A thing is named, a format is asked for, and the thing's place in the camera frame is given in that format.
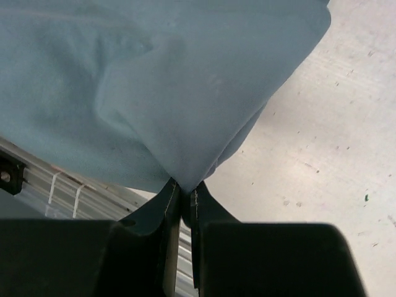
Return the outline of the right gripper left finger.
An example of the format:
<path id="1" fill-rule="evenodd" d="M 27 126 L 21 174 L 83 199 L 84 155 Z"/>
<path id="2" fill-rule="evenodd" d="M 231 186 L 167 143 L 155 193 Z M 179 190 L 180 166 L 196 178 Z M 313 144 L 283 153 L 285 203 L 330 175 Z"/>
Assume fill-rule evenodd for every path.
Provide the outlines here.
<path id="1" fill-rule="evenodd" d="M 180 229 L 180 188 L 169 180 L 143 206 L 119 222 L 132 235 L 132 279 L 144 296 L 174 296 Z"/>

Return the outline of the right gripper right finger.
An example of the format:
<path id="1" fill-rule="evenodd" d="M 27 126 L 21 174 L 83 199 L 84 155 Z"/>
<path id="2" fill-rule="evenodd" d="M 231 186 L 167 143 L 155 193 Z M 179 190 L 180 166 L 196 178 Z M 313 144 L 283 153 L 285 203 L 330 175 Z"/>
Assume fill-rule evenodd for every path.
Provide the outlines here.
<path id="1" fill-rule="evenodd" d="M 184 195 L 184 224 L 191 230 L 192 273 L 194 288 L 200 291 L 201 239 L 209 223 L 239 223 L 209 192 L 202 181 L 192 192 Z"/>

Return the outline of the blue t shirt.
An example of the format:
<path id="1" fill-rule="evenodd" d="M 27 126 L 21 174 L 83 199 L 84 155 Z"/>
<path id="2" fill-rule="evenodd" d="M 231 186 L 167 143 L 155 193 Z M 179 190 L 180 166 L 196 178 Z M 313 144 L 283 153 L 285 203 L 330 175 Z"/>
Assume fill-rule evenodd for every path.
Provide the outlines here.
<path id="1" fill-rule="evenodd" d="M 193 190 L 330 26 L 327 1 L 2 1 L 1 136 L 65 170 Z"/>

